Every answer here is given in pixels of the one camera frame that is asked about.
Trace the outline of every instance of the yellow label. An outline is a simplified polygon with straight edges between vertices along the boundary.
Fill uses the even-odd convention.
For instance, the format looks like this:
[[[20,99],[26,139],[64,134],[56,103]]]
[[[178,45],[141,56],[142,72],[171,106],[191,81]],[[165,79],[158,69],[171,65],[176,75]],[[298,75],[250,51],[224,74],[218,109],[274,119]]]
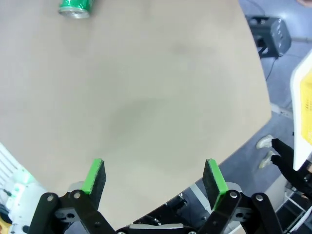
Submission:
[[[1,217],[0,217],[0,234],[8,234],[10,230],[11,224],[6,223]]]
[[[301,91],[301,135],[312,145],[312,70],[302,79]]]

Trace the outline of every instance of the table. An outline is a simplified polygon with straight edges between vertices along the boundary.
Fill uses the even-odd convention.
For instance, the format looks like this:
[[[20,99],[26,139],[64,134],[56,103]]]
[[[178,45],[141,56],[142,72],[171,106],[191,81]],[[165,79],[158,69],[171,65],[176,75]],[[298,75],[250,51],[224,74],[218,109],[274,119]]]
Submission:
[[[58,195],[104,159],[99,210],[114,228],[269,120],[237,1],[105,0],[83,20],[57,10],[57,0],[0,2],[0,141]]]

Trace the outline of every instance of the can lid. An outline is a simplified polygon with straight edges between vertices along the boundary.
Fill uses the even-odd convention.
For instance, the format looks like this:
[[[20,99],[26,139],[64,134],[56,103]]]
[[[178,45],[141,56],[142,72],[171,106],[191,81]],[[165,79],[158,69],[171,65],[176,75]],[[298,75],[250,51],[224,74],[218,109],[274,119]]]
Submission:
[[[90,16],[87,10],[71,6],[60,7],[58,12],[65,17],[73,19],[84,19]]]

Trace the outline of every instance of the soda can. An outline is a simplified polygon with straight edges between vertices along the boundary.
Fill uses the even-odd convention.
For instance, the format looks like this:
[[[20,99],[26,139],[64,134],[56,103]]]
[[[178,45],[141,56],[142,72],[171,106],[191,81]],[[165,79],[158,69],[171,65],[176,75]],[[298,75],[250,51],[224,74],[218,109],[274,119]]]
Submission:
[[[58,12],[66,17],[84,19],[90,16],[93,0],[63,0]]]

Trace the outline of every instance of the screw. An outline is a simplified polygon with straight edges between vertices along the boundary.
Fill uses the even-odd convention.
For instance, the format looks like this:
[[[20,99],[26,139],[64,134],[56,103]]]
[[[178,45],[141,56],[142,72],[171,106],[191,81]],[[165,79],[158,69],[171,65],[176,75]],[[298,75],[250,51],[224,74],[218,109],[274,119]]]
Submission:
[[[231,196],[231,198],[237,198],[237,193],[235,193],[235,192],[230,192],[230,196]]]
[[[54,198],[53,195],[50,195],[50,196],[48,196],[47,200],[48,200],[48,201],[52,201],[53,198]]]
[[[261,195],[256,195],[255,198],[258,200],[258,201],[262,201],[263,200],[263,197]]]
[[[79,197],[80,197],[80,193],[79,192],[74,194],[74,198],[78,199]]]
[[[101,225],[100,222],[95,222],[95,223],[94,223],[94,226],[95,226],[96,228],[100,227],[100,225]]]

